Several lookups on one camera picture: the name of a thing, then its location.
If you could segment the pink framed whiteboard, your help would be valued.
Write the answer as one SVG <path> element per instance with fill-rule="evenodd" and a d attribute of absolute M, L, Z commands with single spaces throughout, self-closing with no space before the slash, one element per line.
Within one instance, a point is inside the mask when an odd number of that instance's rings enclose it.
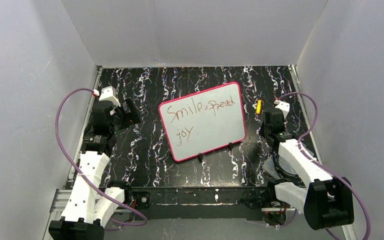
<path fill-rule="evenodd" d="M 158 112 L 176 162 L 241 142 L 247 135 L 235 81 L 163 102 Z"/>

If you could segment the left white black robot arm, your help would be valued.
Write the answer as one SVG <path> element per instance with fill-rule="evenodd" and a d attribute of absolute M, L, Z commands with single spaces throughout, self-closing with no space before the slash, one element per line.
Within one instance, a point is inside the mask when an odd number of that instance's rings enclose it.
<path fill-rule="evenodd" d="M 126 203 L 128 184 L 111 181 L 105 190 L 99 185 L 116 143 L 116 131 L 141 122 L 136 106 L 130 98 L 125 99 L 129 111 L 125 111 L 116 97 L 100 98 L 92 107 L 91 121 L 83 134 L 80 160 L 75 163 L 65 149 L 61 137 L 59 118 L 66 101 L 58 107 L 55 120 L 57 143 L 77 176 L 70 196 L 58 220 L 51 220 L 48 232 L 54 240 L 102 240 L 106 225 L 113 220 L 117 208 L 130 210 L 135 216 L 148 219 L 143 213 Z"/>

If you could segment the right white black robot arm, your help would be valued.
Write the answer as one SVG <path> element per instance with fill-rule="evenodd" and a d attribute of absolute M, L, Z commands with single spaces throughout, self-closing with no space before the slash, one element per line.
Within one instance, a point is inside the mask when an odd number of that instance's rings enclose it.
<path fill-rule="evenodd" d="M 271 180 L 267 184 L 268 199 L 287 203 L 303 213 L 313 230 L 352 224 L 355 216 L 349 181 L 341 181 L 316 165 L 317 160 L 286 130 L 285 116 L 286 110 L 278 107 L 264 111 L 259 133 L 277 156 L 290 164 L 304 187 L 285 179 Z"/>

